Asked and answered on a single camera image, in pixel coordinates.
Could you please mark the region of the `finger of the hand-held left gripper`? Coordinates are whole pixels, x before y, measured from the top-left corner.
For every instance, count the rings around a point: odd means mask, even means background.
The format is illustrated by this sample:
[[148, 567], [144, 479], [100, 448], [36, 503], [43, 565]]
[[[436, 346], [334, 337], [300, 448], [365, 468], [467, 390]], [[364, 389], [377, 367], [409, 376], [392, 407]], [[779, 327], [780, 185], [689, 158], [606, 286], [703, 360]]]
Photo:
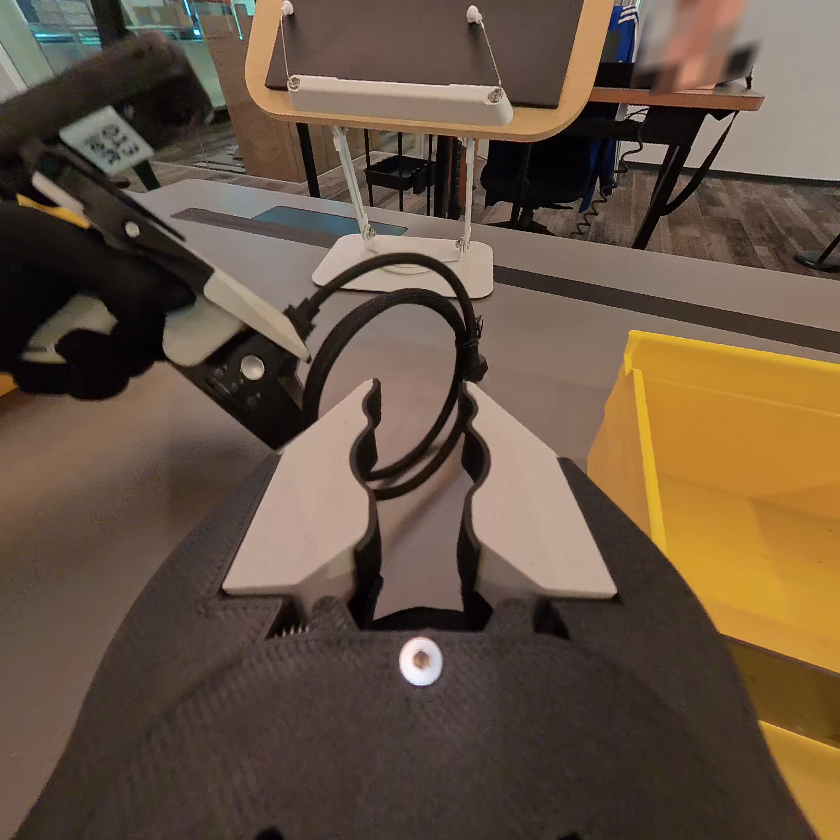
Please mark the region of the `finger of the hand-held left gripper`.
[[206, 281], [203, 294], [208, 301], [301, 361], [310, 361], [305, 340], [288, 315], [263, 301], [226, 272], [215, 268]]

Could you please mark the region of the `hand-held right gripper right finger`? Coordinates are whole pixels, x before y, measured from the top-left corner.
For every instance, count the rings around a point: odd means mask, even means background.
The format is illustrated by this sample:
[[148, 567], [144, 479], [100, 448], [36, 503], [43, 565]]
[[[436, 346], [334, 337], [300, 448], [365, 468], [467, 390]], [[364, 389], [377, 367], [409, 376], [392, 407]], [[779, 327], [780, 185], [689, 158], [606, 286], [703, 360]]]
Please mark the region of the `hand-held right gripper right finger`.
[[459, 579], [467, 616], [509, 599], [609, 601], [617, 587], [561, 458], [477, 384], [463, 384], [467, 490]]

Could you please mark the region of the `white stand with wooden board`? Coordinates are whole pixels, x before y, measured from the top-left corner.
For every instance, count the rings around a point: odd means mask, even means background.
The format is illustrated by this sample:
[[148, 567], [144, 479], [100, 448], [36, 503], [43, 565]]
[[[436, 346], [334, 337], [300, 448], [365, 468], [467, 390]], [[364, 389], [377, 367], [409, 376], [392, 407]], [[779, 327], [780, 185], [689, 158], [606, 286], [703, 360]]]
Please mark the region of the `white stand with wooden board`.
[[526, 143], [568, 128], [588, 102], [611, 2], [256, 2], [245, 83], [273, 119], [331, 129], [359, 234], [339, 237], [311, 275], [329, 282], [365, 260], [396, 259], [353, 291], [421, 288], [453, 297], [424, 256], [452, 270], [474, 300], [494, 289], [492, 248], [454, 238], [378, 234], [364, 206], [350, 129], [432, 134], [465, 149], [467, 194], [478, 140]]

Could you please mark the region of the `teal desk hatch cover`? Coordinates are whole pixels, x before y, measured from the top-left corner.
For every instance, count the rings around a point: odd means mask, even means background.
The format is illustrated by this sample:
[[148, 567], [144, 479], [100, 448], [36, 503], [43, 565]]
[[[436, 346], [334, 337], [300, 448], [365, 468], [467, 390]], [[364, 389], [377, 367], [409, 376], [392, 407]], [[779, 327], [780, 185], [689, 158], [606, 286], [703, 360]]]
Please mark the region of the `teal desk hatch cover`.
[[344, 217], [294, 206], [274, 206], [252, 217], [252, 220], [307, 229], [336, 237], [355, 235], [361, 232], [358, 220], [355, 217]]

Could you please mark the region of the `black hdmi switch box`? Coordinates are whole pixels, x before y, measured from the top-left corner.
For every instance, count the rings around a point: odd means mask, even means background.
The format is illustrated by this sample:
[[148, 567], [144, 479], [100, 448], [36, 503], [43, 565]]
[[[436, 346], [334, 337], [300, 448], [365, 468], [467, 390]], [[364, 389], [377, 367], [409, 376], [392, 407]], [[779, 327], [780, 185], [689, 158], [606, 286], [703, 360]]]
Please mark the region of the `black hdmi switch box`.
[[246, 328], [206, 360], [171, 363], [240, 426], [273, 449], [281, 449], [306, 424], [299, 359], [257, 331]]

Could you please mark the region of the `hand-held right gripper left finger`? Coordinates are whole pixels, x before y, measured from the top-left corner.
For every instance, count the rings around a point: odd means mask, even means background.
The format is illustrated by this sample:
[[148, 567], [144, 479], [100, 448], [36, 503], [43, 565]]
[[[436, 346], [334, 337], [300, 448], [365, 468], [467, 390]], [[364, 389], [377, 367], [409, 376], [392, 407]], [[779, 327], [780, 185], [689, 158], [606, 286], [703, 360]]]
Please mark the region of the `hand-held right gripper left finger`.
[[370, 621], [382, 589], [374, 492], [379, 380], [359, 385], [282, 450], [223, 582], [231, 596], [285, 595], [300, 618], [323, 597]]

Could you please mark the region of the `yellow plastic bin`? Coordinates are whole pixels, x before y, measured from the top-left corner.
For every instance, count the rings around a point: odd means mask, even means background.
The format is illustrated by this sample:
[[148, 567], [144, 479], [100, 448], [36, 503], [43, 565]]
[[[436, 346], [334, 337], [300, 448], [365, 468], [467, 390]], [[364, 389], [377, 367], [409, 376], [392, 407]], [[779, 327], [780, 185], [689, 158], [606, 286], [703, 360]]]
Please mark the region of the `yellow plastic bin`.
[[838, 363], [631, 331], [586, 471], [697, 595], [838, 838]]

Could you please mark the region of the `blue jacket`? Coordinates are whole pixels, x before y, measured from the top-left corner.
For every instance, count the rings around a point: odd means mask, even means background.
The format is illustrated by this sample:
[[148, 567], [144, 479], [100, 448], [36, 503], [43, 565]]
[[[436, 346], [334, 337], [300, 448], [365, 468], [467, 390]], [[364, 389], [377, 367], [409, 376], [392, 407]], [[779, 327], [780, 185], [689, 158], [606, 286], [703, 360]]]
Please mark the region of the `blue jacket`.
[[[636, 48], [639, 12], [636, 2], [614, 5], [604, 49], [595, 76], [596, 88], [628, 88]], [[579, 212], [587, 219], [597, 217], [599, 206], [614, 188], [616, 142], [600, 134], [590, 138], [590, 182], [581, 199]]]

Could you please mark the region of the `person's left hand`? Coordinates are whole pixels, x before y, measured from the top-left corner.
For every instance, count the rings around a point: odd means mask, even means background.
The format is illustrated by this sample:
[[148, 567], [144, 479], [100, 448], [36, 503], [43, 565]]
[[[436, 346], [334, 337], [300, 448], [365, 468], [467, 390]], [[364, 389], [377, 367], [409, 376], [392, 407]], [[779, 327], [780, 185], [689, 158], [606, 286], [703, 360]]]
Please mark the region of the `person's left hand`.
[[[57, 364], [25, 360], [37, 330], [77, 294], [116, 319], [109, 334], [75, 330]], [[194, 303], [191, 289], [143, 257], [111, 248], [97, 231], [36, 208], [1, 204], [1, 370], [27, 394], [100, 401], [163, 361], [165, 316]]]

